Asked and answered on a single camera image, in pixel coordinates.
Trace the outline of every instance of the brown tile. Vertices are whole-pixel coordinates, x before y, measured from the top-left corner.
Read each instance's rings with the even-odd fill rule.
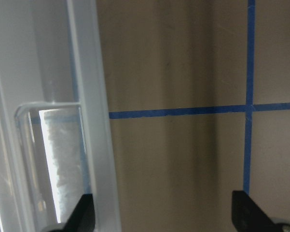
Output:
[[[111,120],[124,232],[235,232],[245,116]]]
[[[290,111],[254,114],[250,188],[270,217],[290,220]]]
[[[245,1],[97,6],[110,111],[244,104]]]
[[[255,103],[290,102],[290,0],[256,3]]]

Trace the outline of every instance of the brown surface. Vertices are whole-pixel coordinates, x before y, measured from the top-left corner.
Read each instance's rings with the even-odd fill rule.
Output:
[[[123,231],[235,231],[244,122],[244,114],[111,120]]]
[[[256,4],[254,102],[290,102],[290,0]]]
[[[97,6],[110,111],[245,103],[245,1]]]
[[[269,216],[290,220],[290,111],[253,116],[251,196]]]

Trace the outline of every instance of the metal screw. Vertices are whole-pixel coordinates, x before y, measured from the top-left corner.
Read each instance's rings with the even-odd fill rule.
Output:
[[[283,232],[290,232],[290,226],[284,225],[282,227]]]

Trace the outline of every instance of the bolt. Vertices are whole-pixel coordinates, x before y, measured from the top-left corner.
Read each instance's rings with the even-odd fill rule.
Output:
[[[290,232],[290,226],[284,225],[282,227],[283,232]]]

